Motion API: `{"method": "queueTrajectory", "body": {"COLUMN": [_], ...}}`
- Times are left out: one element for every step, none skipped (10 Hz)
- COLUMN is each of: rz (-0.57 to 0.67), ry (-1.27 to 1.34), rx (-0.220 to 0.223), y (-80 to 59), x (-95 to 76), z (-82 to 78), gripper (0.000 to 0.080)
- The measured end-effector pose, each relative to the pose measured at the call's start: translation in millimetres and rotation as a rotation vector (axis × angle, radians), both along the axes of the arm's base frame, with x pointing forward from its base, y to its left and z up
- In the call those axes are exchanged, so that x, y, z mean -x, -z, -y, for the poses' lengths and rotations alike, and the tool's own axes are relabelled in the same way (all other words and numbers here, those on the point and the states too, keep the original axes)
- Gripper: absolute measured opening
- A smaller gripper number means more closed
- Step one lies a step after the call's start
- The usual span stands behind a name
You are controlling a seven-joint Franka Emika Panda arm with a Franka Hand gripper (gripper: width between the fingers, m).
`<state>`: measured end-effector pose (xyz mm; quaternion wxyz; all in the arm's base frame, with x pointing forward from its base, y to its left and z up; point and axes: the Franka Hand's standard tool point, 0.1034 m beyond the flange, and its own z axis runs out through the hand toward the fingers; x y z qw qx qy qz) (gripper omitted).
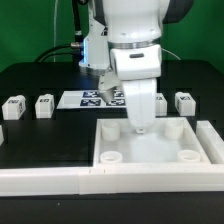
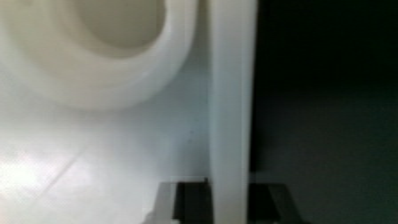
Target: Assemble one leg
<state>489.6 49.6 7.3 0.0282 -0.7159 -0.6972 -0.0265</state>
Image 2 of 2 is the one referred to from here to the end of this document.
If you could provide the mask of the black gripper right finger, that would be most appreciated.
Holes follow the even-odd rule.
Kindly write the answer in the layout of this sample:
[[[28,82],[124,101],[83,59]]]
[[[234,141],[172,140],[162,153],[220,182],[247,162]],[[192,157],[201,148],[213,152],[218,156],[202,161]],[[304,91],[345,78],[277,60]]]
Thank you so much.
[[[309,224],[288,185],[249,177],[247,224]]]

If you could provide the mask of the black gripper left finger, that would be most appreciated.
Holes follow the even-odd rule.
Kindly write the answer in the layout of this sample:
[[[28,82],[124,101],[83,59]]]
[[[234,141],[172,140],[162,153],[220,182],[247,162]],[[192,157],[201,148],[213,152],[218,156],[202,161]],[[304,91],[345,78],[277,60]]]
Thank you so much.
[[[213,194],[206,178],[163,182],[140,224],[213,224]]]

